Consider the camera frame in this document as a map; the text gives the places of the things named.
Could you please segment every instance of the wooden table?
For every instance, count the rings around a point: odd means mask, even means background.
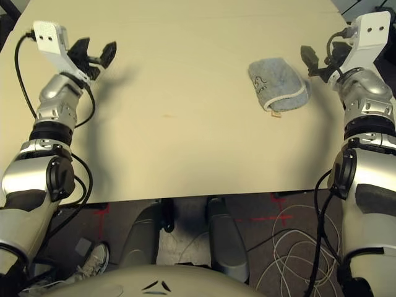
[[[311,79],[309,103],[274,118],[247,73],[283,57],[308,79],[300,46],[323,61],[329,36],[345,27],[330,0],[34,0],[0,53],[2,172],[32,129],[14,49],[34,20],[65,26],[71,45],[90,37],[92,56],[118,43],[92,86],[97,113],[73,137],[93,171],[91,203],[312,189],[340,150],[343,109],[328,85]],[[36,108],[55,69],[31,41],[20,69]],[[79,118],[89,112],[85,94]],[[78,163],[75,172],[87,180]]]

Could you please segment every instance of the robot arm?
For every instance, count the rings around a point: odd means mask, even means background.
[[[370,67],[387,43],[390,15],[362,15],[336,36],[326,68],[312,48],[301,47],[309,75],[319,75],[340,96],[344,143],[328,186],[343,200],[343,262],[338,282],[345,296],[396,292],[396,132],[391,89]]]
[[[70,144],[76,109],[83,89],[90,90],[100,73],[90,63],[107,68],[116,52],[113,42],[100,58],[91,58],[89,38],[68,51],[64,28],[51,22],[35,22],[33,27],[39,50],[60,73],[41,91],[29,140],[2,177],[6,204],[0,210],[0,287],[10,294],[21,289],[25,269],[39,251],[60,200],[75,188]]]

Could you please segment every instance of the gray fabric pouch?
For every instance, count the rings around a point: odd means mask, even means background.
[[[309,99],[309,83],[282,58],[253,62],[248,70],[264,110],[294,110]]]

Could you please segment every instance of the floor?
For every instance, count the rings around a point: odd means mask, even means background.
[[[319,191],[319,200],[323,201],[326,195],[326,190]],[[270,194],[227,195],[224,197],[247,249],[271,236],[276,216],[282,209],[290,206],[293,207],[286,210],[276,223],[275,231],[281,228],[300,228],[313,236],[316,233],[316,217],[313,209],[297,206],[312,206],[312,192],[281,198],[276,198]],[[161,231],[158,264],[173,265],[178,262],[192,262],[197,265],[210,265],[209,237],[205,232],[207,227],[204,220],[206,199],[206,197],[185,197],[174,200],[176,209],[175,229],[172,233]],[[133,221],[140,211],[151,203],[151,200],[116,202],[109,204],[109,208],[104,211],[83,210],[50,241],[48,247],[40,256],[58,263],[62,267],[62,277],[67,277],[75,270],[77,265],[84,263],[84,258],[74,250],[80,238],[87,238],[96,243],[106,241],[111,249],[108,270],[116,269],[123,244]],[[54,219],[54,224],[63,220],[69,213],[70,210],[64,210]],[[340,230],[342,210],[339,199],[336,198],[332,201],[327,213]],[[329,223],[327,224],[327,230],[330,241],[336,245],[337,238]],[[285,237],[279,244],[279,254],[286,255],[289,248],[301,240],[306,240],[306,238],[298,234]],[[307,244],[301,244],[293,251],[293,255],[310,261],[313,259],[313,253],[314,246]],[[271,241],[249,252],[251,286],[256,286],[261,273],[272,261],[273,246]],[[325,269],[324,261],[322,262],[321,267]],[[301,260],[290,259],[288,266],[306,278],[309,277],[311,272],[311,266]],[[301,296],[306,289],[304,280],[300,280],[290,272],[286,272],[285,278],[291,296]],[[332,281],[338,295],[340,295],[340,289],[334,275]],[[259,290],[267,296],[280,296],[279,283],[280,274],[276,265],[273,265],[263,278]],[[287,296],[285,287],[283,287],[283,293],[284,296]],[[320,294],[321,296],[335,296],[329,283],[320,288]]]

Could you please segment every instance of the shoe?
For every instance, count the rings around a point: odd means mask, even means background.
[[[94,277],[105,272],[109,264],[110,253],[105,243],[97,244],[83,267],[78,266],[75,273],[81,279]]]

